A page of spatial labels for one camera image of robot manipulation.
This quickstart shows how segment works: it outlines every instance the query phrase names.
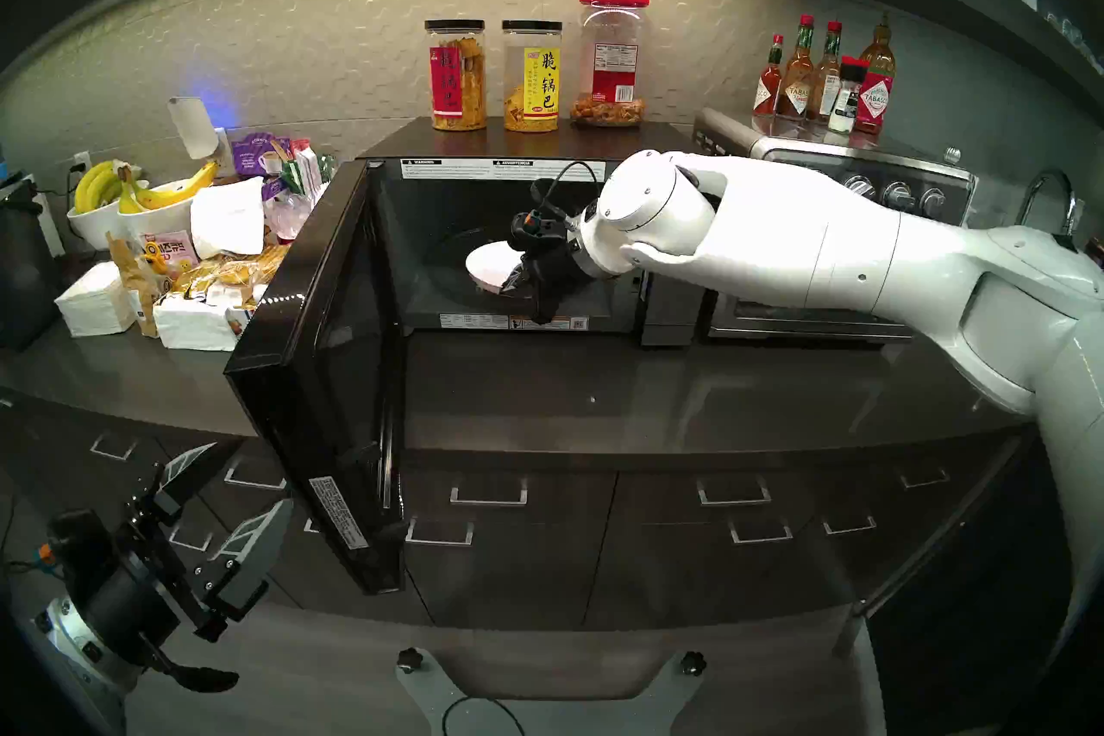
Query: tabasco bottle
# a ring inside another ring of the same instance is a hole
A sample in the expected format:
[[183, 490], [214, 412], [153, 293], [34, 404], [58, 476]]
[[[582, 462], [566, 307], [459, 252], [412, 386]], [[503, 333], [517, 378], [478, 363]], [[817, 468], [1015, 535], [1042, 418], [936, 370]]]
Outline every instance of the tabasco bottle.
[[771, 45], [771, 53], [766, 57], [766, 67], [760, 74], [760, 82], [755, 87], [755, 103], [752, 105], [752, 115], [774, 115], [774, 102], [778, 98], [778, 84], [782, 83], [782, 72], [778, 71], [781, 62], [782, 35], [775, 33], [774, 43]]
[[809, 47], [813, 46], [813, 15], [803, 14], [802, 25], [797, 30], [797, 46], [794, 55], [786, 63], [782, 75], [782, 86], [778, 89], [778, 106], [775, 115], [783, 118], [803, 118], [805, 107], [809, 103], [813, 89], [813, 60], [809, 58]]
[[882, 12], [882, 22], [874, 26], [874, 41], [862, 51], [859, 61], [869, 62], [870, 67], [859, 89], [859, 111], [854, 117], [854, 129], [878, 134], [882, 129], [882, 119], [893, 89], [893, 77], [896, 76], [896, 60], [890, 50], [889, 12]]
[[828, 22], [828, 38], [825, 39], [825, 55], [817, 65], [813, 94], [806, 115], [814, 121], [827, 121], [839, 94], [839, 38], [843, 26], [838, 20]]

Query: tiled wall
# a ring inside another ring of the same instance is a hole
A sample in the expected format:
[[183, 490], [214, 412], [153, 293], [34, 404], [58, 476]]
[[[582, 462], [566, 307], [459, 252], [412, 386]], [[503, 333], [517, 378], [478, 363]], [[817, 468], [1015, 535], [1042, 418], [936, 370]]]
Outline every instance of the tiled wall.
[[[797, 19], [843, 23], [843, 52], [869, 43], [881, 10], [860, 0], [652, 0], [640, 88], [649, 117], [689, 128], [703, 106], [744, 114], [771, 34], [793, 46]], [[61, 189], [74, 151], [118, 157], [156, 179], [194, 167], [166, 109], [198, 95], [231, 136], [309, 136], [352, 157], [427, 110], [427, 18], [488, 22], [489, 102], [501, 113], [498, 22], [565, 22], [565, 90], [577, 72], [577, 0], [134, 0], [50, 46], [0, 84], [0, 143], [12, 168]], [[1098, 129], [1060, 93], [984, 45], [892, 14], [898, 57], [885, 132], [932, 151], [955, 146], [981, 175], [973, 223], [1015, 213], [1022, 186], [1060, 167], [1104, 203]]]

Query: microwave door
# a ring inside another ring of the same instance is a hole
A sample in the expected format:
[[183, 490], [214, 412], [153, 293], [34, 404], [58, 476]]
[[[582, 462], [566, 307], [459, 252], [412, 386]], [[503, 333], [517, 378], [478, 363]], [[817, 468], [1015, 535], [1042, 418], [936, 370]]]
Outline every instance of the microwave door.
[[402, 587], [402, 341], [378, 181], [343, 164], [245, 328], [226, 377], [367, 594]]

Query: stove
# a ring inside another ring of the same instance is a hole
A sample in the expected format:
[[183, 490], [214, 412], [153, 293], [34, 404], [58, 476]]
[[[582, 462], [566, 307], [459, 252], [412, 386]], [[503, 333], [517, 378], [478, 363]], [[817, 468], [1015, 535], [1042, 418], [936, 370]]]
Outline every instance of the stove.
[[[956, 164], [956, 149], [933, 157], [885, 136], [843, 136], [822, 125], [771, 116], [736, 119], [714, 109], [703, 109], [694, 119], [693, 150], [815, 169], [878, 204], [952, 225], [965, 220], [976, 183]], [[907, 341], [912, 334], [909, 327], [856, 311], [776, 308], [725, 295], [718, 296], [709, 328], [711, 338], [887, 342]]]

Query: oven knob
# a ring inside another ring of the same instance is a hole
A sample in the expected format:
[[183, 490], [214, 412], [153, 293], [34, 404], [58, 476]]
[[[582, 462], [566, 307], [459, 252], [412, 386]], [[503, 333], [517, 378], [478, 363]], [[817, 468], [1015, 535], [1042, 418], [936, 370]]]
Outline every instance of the oven knob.
[[850, 190], [856, 195], [861, 195], [863, 199], [874, 198], [874, 185], [870, 183], [870, 180], [863, 178], [861, 174], [856, 174], [848, 178], [843, 182], [843, 186]]
[[940, 213], [943, 211], [943, 203], [946, 200], [947, 196], [943, 194], [942, 190], [932, 188], [920, 198], [920, 210], [923, 211], [927, 218], [937, 220], [940, 218]]
[[894, 211], [909, 213], [916, 206], [916, 200], [913, 198], [909, 184], [903, 181], [894, 181], [882, 192], [882, 204]]

